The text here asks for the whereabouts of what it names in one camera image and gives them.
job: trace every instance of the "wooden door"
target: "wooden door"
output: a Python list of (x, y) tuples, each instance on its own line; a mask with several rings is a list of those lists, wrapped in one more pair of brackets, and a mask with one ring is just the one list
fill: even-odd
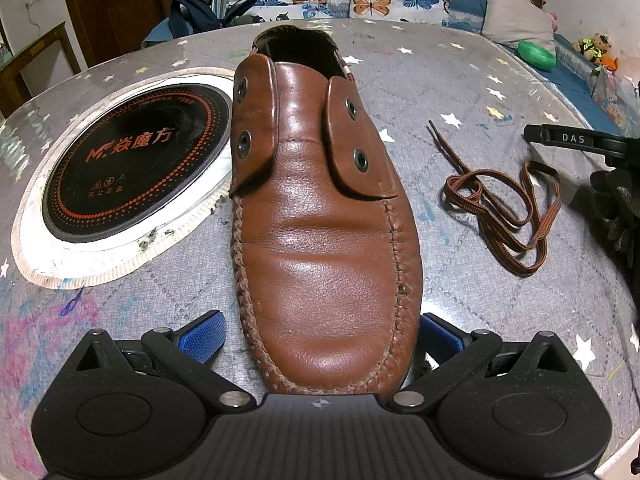
[(162, 0), (66, 0), (89, 66), (140, 49), (165, 18)]

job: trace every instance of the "metal eyelet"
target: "metal eyelet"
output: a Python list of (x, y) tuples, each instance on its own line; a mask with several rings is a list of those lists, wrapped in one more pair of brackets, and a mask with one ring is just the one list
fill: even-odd
[(356, 149), (353, 151), (353, 161), (356, 164), (356, 168), (358, 171), (362, 173), (366, 173), (369, 169), (369, 161), (367, 160), (367, 155), (361, 149)]
[(356, 115), (358, 114), (355, 104), (353, 104), (353, 101), (348, 97), (344, 103), (347, 105), (347, 111), (349, 112), (349, 117), (355, 121)]
[(244, 100), (244, 96), (246, 95), (246, 86), (247, 80), (243, 77), (238, 83), (238, 88), (236, 89), (236, 100), (241, 103)]
[(236, 152), (240, 158), (245, 158), (251, 151), (251, 134), (245, 130), (238, 137), (238, 146), (236, 146)]

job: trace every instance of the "shoe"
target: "shoe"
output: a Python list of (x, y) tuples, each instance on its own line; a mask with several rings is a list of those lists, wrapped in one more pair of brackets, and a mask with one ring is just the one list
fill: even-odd
[(231, 124), (232, 257), (244, 335), (284, 394), (391, 396), (422, 299), (411, 206), (331, 37), (255, 38)]

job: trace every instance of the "shoelace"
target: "shoelace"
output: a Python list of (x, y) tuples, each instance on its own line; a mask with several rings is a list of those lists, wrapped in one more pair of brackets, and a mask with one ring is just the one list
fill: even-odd
[[(475, 215), (478, 218), (478, 226), (486, 241), (489, 249), (492, 251), (496, 259), (510, 272), (521, 278), (533, 275), (546, 259), (546, 236), (549, 234), (551, 225), (556, 219), (556, 215), (560, 211), (562, 202), (560, 200), (560, 179), (558, 172), (554, 168), (530, 160), (526, 162), (520, 171), (520, 181), (518, 184), (509, 175), (497, 170), (475, 170), (472, 171), (456, 152), (453, 151), (449, 143), (442, 137), (432, 121), (429, 121), (433, 134), (440, 143), (445, 154), (458, 170), (459, 175), (451, 175), (447, 178), (444, 185), (444, 193), (449, 203)], [(540, 218), (538, 204), (536, 203), (536, 195), (533, 189), (533, 183), (529, 177), (531, 171), (539, 171), (548, 174), (556, 181), (556, 200), (547, 209), (545, 215)], [(527, 217), (524, 219), (517, 218), (511, 211), (496, 198), (496, 196), (488, 191), (478, 176), (488, 176), (495, 178), (513, 189), (525, 203), (527, 207)], [(471, 194), (463, 196), (460, 194), (461, 189), (468, 189)], [(492, 213), (485, 205), (482, 199), (495, 209)], [(533, 234), (528, 244), (523, 244), (512, 233), (511, 228), (521, 228), (532, 222)], [(524, 254), (533, 249), (536, 250), (536, 261), (531, 266), (526, 266), (519, 261), (507, 249), (511, 249), (516, 254)]]

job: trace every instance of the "black round cooktop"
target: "black round cooktop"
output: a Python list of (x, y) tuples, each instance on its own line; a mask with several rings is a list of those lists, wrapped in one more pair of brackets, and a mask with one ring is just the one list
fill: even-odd
[(230, 100), (210, 86), (164, 86), (123, 102), (58, 161), (42, 202), (47, 228), (80, 243), (139, 223), (212, 163), (229, 129)]

